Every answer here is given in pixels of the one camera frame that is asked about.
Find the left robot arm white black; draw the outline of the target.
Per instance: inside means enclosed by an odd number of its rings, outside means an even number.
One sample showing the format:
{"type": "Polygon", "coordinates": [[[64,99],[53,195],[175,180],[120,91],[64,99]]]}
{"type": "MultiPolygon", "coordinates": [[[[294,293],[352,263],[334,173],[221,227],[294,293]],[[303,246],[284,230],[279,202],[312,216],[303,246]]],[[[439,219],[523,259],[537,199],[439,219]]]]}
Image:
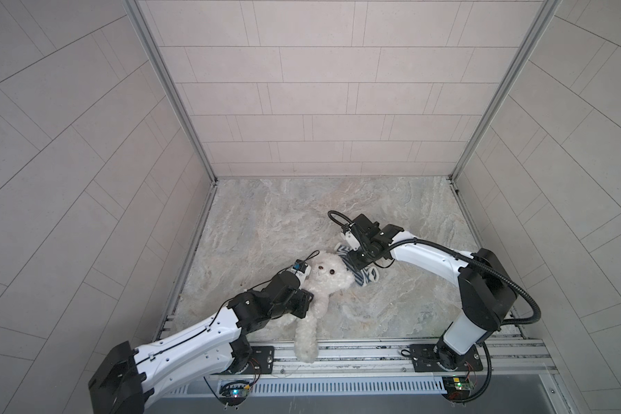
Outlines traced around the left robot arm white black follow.
{"type": "Polygon", "coordinates": [[[220,306],[216,314],[153,343],[113,347],[88,382],[95,413],[143,413],[161,397],[210,374],[237,374],[248,365],[247,336],[270,320],[291,314],[302,319],[313,295],[301,285],[308,265],[296,264],[220,306]]]}

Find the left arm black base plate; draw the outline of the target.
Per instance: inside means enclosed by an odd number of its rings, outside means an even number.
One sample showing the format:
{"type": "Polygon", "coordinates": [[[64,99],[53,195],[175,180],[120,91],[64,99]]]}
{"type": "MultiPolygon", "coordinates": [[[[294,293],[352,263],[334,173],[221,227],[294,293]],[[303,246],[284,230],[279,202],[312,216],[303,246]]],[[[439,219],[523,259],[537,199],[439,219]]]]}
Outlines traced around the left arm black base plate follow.
{"type": "Polygon", "coordinates": [[[254,346],[249,362],[241,370],[224,370],[216,375],[272,374],[274,369],[274,346],[254,346]]]}

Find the white teddy bear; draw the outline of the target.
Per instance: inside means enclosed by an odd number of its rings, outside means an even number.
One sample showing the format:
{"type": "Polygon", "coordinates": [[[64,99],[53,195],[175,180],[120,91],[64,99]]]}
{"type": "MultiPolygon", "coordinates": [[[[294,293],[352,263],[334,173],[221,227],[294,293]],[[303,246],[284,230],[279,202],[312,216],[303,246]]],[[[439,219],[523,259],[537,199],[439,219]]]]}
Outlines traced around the white teddy bear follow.
{"type": "Polygon", "coordinates": [[[310,267],[310,275],[302,284],[305,291],[313,294],[305,317],[299,319],[286,314],[273,322],[277,328],[296,324],[294,352],[299,361],[308,364],[314,363],[318,357],[317,328],[328,311],[329,298],[355,282],[352,272],[338,254],[322,251],[312,259],[310,267]]]}

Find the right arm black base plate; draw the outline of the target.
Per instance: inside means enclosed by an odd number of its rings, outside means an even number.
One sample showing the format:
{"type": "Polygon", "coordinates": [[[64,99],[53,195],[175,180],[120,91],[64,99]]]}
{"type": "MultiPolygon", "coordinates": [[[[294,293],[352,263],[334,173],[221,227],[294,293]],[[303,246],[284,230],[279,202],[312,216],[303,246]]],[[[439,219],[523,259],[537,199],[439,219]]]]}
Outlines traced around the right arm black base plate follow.
{"type": "Polygon", "coordinates": [[[464,355],[456,353],[446,345],[433,344],[412,344],[409,351],[416,373],[484,370],[483,359],[475,345],[464,355]]]}

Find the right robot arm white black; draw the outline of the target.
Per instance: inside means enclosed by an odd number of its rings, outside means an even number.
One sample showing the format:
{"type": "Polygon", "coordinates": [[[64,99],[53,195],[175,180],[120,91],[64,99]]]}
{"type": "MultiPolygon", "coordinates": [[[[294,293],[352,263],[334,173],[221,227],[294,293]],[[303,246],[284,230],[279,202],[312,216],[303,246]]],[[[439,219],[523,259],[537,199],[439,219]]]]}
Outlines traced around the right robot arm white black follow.
{"type": "Polygon", "coordinates": [[[455,251],[415,237],[400,226],[388,224],[381,229],[363,214],[341,228],[350,247],[346,259],[355,271],[381,259],[397,260],[457,286],[462,310],[434,348],[438,365],[446,371],[461,368],[469,351],[500,329],[518,298],[500,262],[489,250],[475,254],[455,251]]]}

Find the blue white striped sweater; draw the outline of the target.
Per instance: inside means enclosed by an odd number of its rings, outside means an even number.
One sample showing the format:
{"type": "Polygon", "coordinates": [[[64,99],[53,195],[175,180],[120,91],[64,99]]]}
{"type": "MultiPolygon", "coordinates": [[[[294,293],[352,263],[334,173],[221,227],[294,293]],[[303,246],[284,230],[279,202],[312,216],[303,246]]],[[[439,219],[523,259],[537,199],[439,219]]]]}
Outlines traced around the blue white striped sweater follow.
{"type": "Polygon", "coordinates": [[[346,268],[350,270],[350,272],[352,272],[355,278],[355,283],[358,286],[364,287],[369,284],[377,283],[379,281],[380,272],[378,271],[377,267],[370,265],[368,267],[364,267],[361,270],[356,269],[352,260],[350,260],[350,258],[348,257],[348,254],[352,252],[352,249],[350,248],[350,246],[338,243],[338,245],[336,245],[335,247],[335,250],[336,250],[336,254],[340,256],[341,259],[343,260],[343,263],[345,264],[346,268]]]}

